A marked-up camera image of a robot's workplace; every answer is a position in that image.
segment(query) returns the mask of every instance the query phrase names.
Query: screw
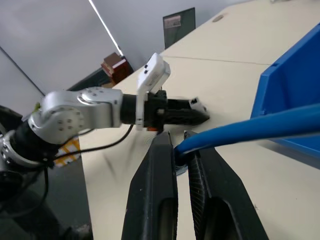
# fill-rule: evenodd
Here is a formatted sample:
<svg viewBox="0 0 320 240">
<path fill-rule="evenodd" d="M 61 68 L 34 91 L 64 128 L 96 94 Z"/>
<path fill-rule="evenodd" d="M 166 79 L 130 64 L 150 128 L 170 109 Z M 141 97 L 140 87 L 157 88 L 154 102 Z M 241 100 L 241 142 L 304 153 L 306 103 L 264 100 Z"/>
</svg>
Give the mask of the screw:
<svg viewBox="0 0 320 240">
<path fill-rule="evenodd" d="M 162 108 L 159 108 L 159 109 L 156 111 L 156 113 L 157 113 L 158 115 L 163 115 L 163 114 L 165 114 L 165 110 L 162 109 Z"/>
</svg>

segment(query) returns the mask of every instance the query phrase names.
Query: blue bin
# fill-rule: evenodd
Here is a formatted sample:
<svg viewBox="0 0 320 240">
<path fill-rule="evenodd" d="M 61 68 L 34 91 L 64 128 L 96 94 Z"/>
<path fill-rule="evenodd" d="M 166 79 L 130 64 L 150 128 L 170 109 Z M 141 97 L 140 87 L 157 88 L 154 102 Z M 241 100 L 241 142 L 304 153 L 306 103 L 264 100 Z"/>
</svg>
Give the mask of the blue bin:
<svg viewBox="0 0 320 240">
<path fill-rule="evenodd" d="M 320 103 L 320 23 L 261 74 L 251 118 L 316 103 Z M 320 158 L 320 135 L 274 141 Z"/>
</svg>

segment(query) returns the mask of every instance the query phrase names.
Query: gray wall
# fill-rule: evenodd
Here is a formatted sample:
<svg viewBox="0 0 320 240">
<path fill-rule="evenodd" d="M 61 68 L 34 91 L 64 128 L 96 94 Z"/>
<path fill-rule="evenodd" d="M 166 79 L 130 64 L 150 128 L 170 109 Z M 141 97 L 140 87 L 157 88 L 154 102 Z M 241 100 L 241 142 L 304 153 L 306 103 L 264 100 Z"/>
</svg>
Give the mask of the gray wall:
<svg viewBox="0 0 320 240">
<path fill-rule="evenodd" d="M 197 27 L 226 6 L 246 0 L 93 0 L 134 69 L 165 49 L 162 19 L 195 7 Z"/>
<path fill-rule="evenodd" d="M 0 105 L 27 115 L 41 100 L 41 93 L 0 51 Z"/>
<path fill-rule="evenodd" d="M 117 52 L 88 0 L 1 0 L 0 46 L 45 93 L 67 89 Z"/>
</svg>

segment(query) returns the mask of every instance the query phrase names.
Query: blue cable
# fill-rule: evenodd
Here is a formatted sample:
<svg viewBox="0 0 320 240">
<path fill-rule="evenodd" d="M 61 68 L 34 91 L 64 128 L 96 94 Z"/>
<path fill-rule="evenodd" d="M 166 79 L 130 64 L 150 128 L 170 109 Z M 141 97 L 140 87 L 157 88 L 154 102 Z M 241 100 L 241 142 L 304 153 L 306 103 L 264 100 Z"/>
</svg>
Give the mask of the blue cable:
<svg viewBox="0 0 320 240">
<path fill-rule="evenodd" d="M 297 107 L 213 128 L 185 139 L 175 147 L 178 156 L 195 150 L 259 139 L 320 133 L 320 104 Z"/>
</svg>

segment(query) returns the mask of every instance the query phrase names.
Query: wall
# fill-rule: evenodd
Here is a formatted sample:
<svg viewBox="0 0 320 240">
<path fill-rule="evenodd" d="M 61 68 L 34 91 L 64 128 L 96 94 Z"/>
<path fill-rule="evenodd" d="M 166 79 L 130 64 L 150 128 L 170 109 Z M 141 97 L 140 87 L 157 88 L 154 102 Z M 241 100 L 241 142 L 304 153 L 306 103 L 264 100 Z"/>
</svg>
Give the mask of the wall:
<svg viewBox="0 0 320 240">
<path fill-rule="evenodd" d="M 117 52 L 88 0 L 1 0 L 0 46 L 45 93 L 67 89 Z"/>
<path fill-rule="evenodd" d="M 0 51 L 0 105 L 19 114 L 32 112 L 41 93 L 25 78 L 14 64 Z"/>
<path fill-rule="evenodd" d="M 245 0 L 93 0 L 121 51 L 136 70 L 165 49 L 164 16 L 195 7 L 196 26 Z"/>
</svg>

